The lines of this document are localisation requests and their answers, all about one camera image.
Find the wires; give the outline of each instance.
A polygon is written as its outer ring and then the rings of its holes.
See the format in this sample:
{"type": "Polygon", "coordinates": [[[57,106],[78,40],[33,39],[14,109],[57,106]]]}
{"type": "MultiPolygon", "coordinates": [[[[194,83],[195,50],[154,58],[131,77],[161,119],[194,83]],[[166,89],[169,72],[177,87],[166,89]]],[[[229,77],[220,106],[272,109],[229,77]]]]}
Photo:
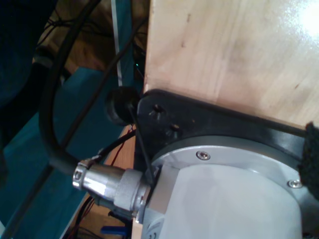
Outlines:
{"type": "Polygon", "coordinates": [[[92,231],[90,231],[90,230],[88,230],[88,229],[86,229],[86,228],[79,227],[79,229],[88,232],[88,234],[86,234],[86,233],[81,233],[81,235],[91,236],[91,237],[94,237],[94,238],[96,238],[96,239],[103,239],[102,237],[96,235],[94,232],[92,232],[92,231]]]}
{"type": "Polygon", "coordinates": [[[100,156],[96,162],[100,163],[102,162],[103,159],[105,159],[105,157],[117,146],[119,146],[121,143],[124,143],[126,140],[132,138],[133,136],[135,136],[135,132],[136,130],[132,130],[131,132],[123,135],[122,137],[118,138],[116,141],[114,141],[113,143],[111,143],[108,147],[104,148],[98,155],[100,156]]]}
{"type": "MultiPolygon", "coordinates": [[[[75,19],[70,19],[70,20],[62,20],[59,17],[59,20],[53,21],[52,19],[49,18],[48,20],[48,25],[44,28],[44,31],[47,29],[51,28],[46,35],[42,38],[41,41],[38,42],[37,47],[40,46],[52,33],[52,31],[57,28],[57,27],[71,27],[75,19]]],[[[107,33],[103,31],[103,28],[99,26],[97,23],[95,23],[93,20],[88,19],[87,22],[84,24],[83,27],[89,28],[87,29],[81,29],[81,32],[88,33],[88,34],[94,34],[98,36],[103,36],[103,37],[113,37],[111,33],[107,33]]]]}
{"type": "Polygon", "coordinates": [[[130,111],[130,114],[132,116],[132,119],[133,119],[133,122],[136,126],[136,134],[137,134],[137,140],[139,141],[140,143],[140,147],[141,147],[141,150],[142,150],[142,153],[143,153],[143,156],[144,156],[144,160],[145,160],[145,164],[148,168],[148,171],[149,171],[149,175],[150,175],[150,185],[152,188],[154,188],[155,186],[155,176],[154,176],[154,171],[153,171],[153,168],[152,168],[152,164],[151,164],[151,160],[147,154],[147,151],[145,149],[145,145],[144,145],[144,142],[143,142],[143,138],[142,138],[142,135],[141,135],[141,132],[140,132],[140,125],[139,125],[139,122],[136,118],[136,115],[133,113],[133,106],[132,105],[129,105],[128,109],[130,111]]]}
{"type": "Polygon", "coordinates": [[[85,107],[83,108],[83,110],[78,114],[78,116],[76,117],[76,119],[74,120],[74,122],[72,123],[71,127],[69,128],[66,136],[64,137],[62,144],[66,144],[68,143],[73,134],[75,133],[75,131],[77,130],[77,128],[79,127],[80,123],[82,122],[82,120],[84,119],[85,115],[88,113],[88,111],[90,110],[90,108],[93,106],[93,104],[95,103],[95,101],[97,100],[100,92],[102,91],[106,81],[108,80],[112,69],[116,66],[116,64],[118,63],[118,61],[121,59],[121,57],[126,53],[126,51],[129,49],[129,46],[131,45],[131,42],[134,39],[135,33],[138,31],[138,29],[147,21],[146,19],[143,19],[142,21],[140,21],[132,30],[132,33],[130,35],[130,38],[128,40],[128,42],[125,44],[125,46],[123,47],[123,49],[113,58],[113,60],[111,61],[111,63],[108,65],[104,76],[103,76],[103,80],[102,82],[99,84],[97,90],[94,92],[94,94],[92,95],[91,99],[87,102],[87,104],[85,105],[85,107]]]}
{"type": "Polygon", "coordinates": [[[76,221],[75,221],[75,225],[70,233],[70,235],[68,236],[67,239],[71,239],[71,238],[77,238],[77,234],[78,234],[78,230],[79,230],[79,227],[80,227],[80,223],[81,221],[89,214],[90,210],[92,209],[94,205],[94,199],[89,196],[85,202],[83,203],[80,211],[79,211],[79,214],[76,218],[76,221]]]}
{"type": "MultiPolygon", "coordinates": [[[[128,130],[128,132],[126,133],[126,135],[131,132],[133,130],[133,126],[128,130]]],[[[119,150],[116,152],[114,159],[112,160],[112,163],[110,164],[110,166],[113,166],[117,157],[119,156],[120,151],[122,150],[122,148],[124,147],[126,141],[124,141],[121,145],[121,147],[119,148],[119,150]]]]}
{"type": "Polygon", "coordinates": [[[60,146],[56,139],[52,120],[54,96],[58,87],[58,79],[62,73],[73,43],[85,20],[89,17],[99,2],[100,0],[89,1],[74,21],[51,67],[41,99],[42,104],[39,110],[39,128],[43,143],[50,156],[50,164],[67,175],[73,174],[78,160],[64,150],[64,147],[67,144],[62,144],[60,146]]]}

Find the wooden board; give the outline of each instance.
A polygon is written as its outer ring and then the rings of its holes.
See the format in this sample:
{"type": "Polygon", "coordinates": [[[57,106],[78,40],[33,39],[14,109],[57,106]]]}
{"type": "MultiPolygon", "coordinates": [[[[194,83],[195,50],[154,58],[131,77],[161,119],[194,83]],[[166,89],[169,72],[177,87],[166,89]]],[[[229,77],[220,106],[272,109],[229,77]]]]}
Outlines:
{"type": "Polygon", "coordinates": [[[319,123],[315,0],[152,0],[145,91],[319,123]]]}

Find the black cable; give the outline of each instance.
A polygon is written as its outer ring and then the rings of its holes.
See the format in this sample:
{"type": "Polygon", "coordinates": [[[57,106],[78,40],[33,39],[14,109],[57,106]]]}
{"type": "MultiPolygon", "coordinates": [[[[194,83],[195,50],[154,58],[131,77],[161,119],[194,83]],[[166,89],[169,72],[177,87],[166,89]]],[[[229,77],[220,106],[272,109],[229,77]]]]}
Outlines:
{"type": "Polygon", "coordinates": [[[59,171],[72,175],[78,160],[64,150],[68,142],[59,145],[54,128],[53,128],[53,104],[56,89],[58,87],[58,79],[62,73],[64,64],[73,46],[73,43],[79,34],[85,20],[89,17],[93,9],[101,0],[91,0],[80,12],[74,24],[68,31],[56,59],[49,72],[46,85],[43,90],[41,106],[39,110],[39,128],[40,134],[46,150],[49,153],[50,164],[59,171]]]}
{"type": "Polygon", "coordinates": [[[19,228],[19,225],[22,222],[22,219],[31,206],[32,201],[41,190],[45,181],[49,178],[53,171],[53,167],[47,165],[44,170],[41,172],[40,176],[37,178],[35,184],[27,194],[26,198],[22,201],[22,203],[18,206],[14,214],[11,216],[9,222],[7,223],[3,234],[1,235],[1,239],[11,239],[19,228]]]}
{"type": "Polygon", "coordinates": [[[56,28],[56,26],[52,27],[48,33],[43,37],[43,39],[36,45],[36,47],[39,47],[44,41],[48,38],[48,36],[51,34],[51,32],[56,28]]]}
{"type": "Polygon", "coordinates": [[[94,92],[93,96],[91,97],[91,99],[87,102],[87,104],[85,105],[85,107],[83,108],[83,110],[78,114],[78,116],[76,117],[76,119],[74,120],[74,122],[72,123],[71,127],[69,128],[66,136],[64,137],[64,139],[62,140],[62,145],[68,144],[69,141],[71,140],[73,134],[75,133],[75,131],[77,130],[77,128],[79,127],[80,123],[82,122],[82,120],[84,119],[85,115],[88,113],[88,111],[90,110],[90,108],[93,106],[93,104],[95,103],[95,101],[97,100],[100,92],[102,91],[107,79],[109,78],[113,67],[115,67],[118,63],[118,61],[122,58],[122,56],[126,53],[126,51],[129,49],[131,42],[134,39],[135,33],[139,30],[139,28],[147,21],[147,18],[141,20],[133,29],[132,29],[132,33],[129,37],[129,40],[127,41],[127,43],[125,44],[125,46],[123,47],[123,49],[113,58],[113,60],[111,61],[111,63],[108,65],[104,76],[103,76],[103,80],[102,82],[99,84],[97,90],[94,92]]]}
{"type": "Polygon", "coordinates": [[[154,171],[153,171],[153,168],[152,168],[152,164],[151,164],[150,158],[149,158],[149,156],[148,156],[148,154],[146,152],[146,149],[145,149],[143,138],[142,138],[142,135],[141,135],[141,132],[140,132],[140,124],[139,124],[135,114],[133,113],[133,106],[132,105],[128,106],[128,110],[130,111],[130,114],[132,116],[133,122],[135,124],[135,127],[136,127],[136,138],[137,138],[137,140],[140,143],[140,147],[141,147],[141,150],[142,150],[142,153],[143,153],[143,156],[144,156],[144,160],[145,160],[146,166],[147,166],[147,168],[149,170],[150,185],[151,185],[152,188],[154,188],[154,186],[155,186],[154,171]]]}
{"type": "Polygon", "coordinates": [[[113,143],[111,143],[109,146],[107,146],[106,148],[104,148],[99,154],[98,156],[100,156],[96,162],[97,163],[101,163],[103,161],[103,159],[106,158],[106,156],[108,156],[108,154],[115,149],[117,146],[121,145],[122,143],[124,143],[126,140],[132,138],[133,136],[135,136],[135,132],[136,130],[132,130],[131,132],[123,135],[122,137],[118,138],[117,140],[115,140],[113,143]]]}
{"type": "Polygon", "coordinates": [[[91,203],[93,200],[94,200],[94,199],[92,198],[92,196],[89,196],[89,197],[85,200],[85,202],[83,203],[83,205],[81,206],[81,209],[80,209],[80,211],[79,211],[79,213],[78,213],[78,216],[77,216],[77,218],[76,218],[76,221],[75,221],[75,225],[74,225],[75,231],[74,231],[74,234],[73,234],[72,238],[75,238],[75,239],[77,238],[78,230],[79,230],[78,227],[79,227],[79,225],[80,225],[80,223],[81,223],[81,221],[82,221],[82,219],[83,219],[84,212],[86,211],[88,205],[90,205],[90,203],[91,203]]]}
{"type": "Polygon", "coordinates": [[[86,228],[84,228],[84,227],[79,227],[79,229],[81,229],[81,230],[84,230],[84,231],[88,232],[90,235],[92,235],[92,236],[93,236],[93,237],[95,237],[95,238],[103,239],[103,238],[102,238],[102,237],[100,237],[99,235],[96,235],[94,232],[92,232],[92,231],[90,231],[90,230],[88,230],[88,229],[86,229],[86,228]]]}
{"type": "Polygon", "coordinates": [[[89,238],[91,238],[91,239],[103,239],[102,237],[97,237],[97,236],[95,236],[95,235],[93,235],[93,234],[84,233],[84,232],[80,232],[80,233],[79,233],[79,236],[80,236],[80,238],[81,238],[81,236],[84,236],[85,238],[89,237],[89,238]]]}
{"type": "MultiPolygon", "coordinates": [[[[52,27],[47,34],[43,37],[43,39],[36,45],[36,47],[39,47],[47,38],[48,36],[52,33],[52,31],[57,28],[57,27],[71,27],[72,24],[68,23],[68,22],[72,22],[72,20],[59,20],[59,21],[52,21],[49,22],[49,24],[44,28],[44,31],[47,30],[48,28],[52,27]]],[[[113,37],[112,34],[107,33],[107,32],[96,32],[92,26],[90,25],[90,23],[85,23],[86,25],[84,25],[83,27],[89,27],[91,29],[91,31],[88,30],[84,30],[81,29],[81,32],[87,33],[87,34],[93,34],[93,35],[97,35],[97,36],[102,36],[102,37],[113,37]]]]}

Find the screw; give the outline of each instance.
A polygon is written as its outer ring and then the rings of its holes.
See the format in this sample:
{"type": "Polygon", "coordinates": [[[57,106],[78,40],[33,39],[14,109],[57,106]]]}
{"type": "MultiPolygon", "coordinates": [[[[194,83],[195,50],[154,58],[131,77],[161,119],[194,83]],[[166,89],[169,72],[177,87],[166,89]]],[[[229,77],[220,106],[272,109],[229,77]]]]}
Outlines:
{"type": "Polygon", "coordinates": [[[205,151],[197,151],[196,156],[200,160],[209,160],[210,159],[210,155],[205,151]]]}
{"type": "Polygon", "coordinates": [[[291,188],[301,188],[303,184],[300,182],[299,179],[296,179],[288,181],[288,186],[291,188]]]}
{"type": "Polygon", "coordinates": [[[79,179],[81,178],[81,176],[82,176],[82,173],[79,172],[79,171],[77,171],[77,172],[75,173],[74,178],[75,178],[76,180],[79,180],[79,179]]]}

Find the blue object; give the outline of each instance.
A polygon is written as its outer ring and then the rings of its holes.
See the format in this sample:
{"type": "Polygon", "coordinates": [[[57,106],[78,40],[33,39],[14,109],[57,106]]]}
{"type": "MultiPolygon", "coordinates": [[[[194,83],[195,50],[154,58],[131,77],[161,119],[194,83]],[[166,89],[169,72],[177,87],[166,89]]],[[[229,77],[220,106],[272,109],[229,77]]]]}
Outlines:
{"type": "MultiPolygon", "coordinates": [[[[62,139],[72,121],[102,80],[102,72],[79,68],[59,89],[54,107],[54,127],[62,139]]],[[[117,78],[111,77],[103,92],[83,120],[67,150],[84,159],[119,137],[122,127],[113,125],[104,114],[104,98],[116,88],[117,78]]],[[[48,162],[41,141],[36,114],[4,148],[9,175],[0,188],[0,221],[6,225],[48,162]]],[[[58,171],[49,177],[31,205],[14,239],[57,239],[63,234],[85,192],[72,187],[72,179],[58,171]]]]}
{"type": "Polygon", "coordinates": [[[128,234],[128,229],[126,227],[104,226],[101,228],[101,233],[107,235],[120,235],[126,237],[128,234]]]}

